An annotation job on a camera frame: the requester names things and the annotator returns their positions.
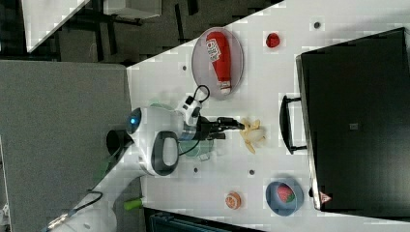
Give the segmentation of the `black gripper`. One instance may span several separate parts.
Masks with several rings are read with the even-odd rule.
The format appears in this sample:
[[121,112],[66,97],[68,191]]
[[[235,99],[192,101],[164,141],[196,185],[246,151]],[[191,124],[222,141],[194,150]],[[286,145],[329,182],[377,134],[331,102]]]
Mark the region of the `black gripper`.
[[243,130],[245,125],[233,118],[219,117],[217,121],[209,121],[200,116],[196,124],[195,140],[225,139],[223,130]]

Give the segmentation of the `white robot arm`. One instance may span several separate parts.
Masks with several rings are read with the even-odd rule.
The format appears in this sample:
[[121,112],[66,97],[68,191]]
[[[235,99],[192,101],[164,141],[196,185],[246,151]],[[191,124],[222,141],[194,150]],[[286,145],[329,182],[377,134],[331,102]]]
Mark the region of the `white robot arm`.
[[223,139],[226,130],[245,126],[233,118],[210,121],[200,108],[138,107],[128,119],[131,144],[115,166],[72,209],[41,232],[116,232],[114,203],[134,179],[167,176],[177,167],[182,141]]

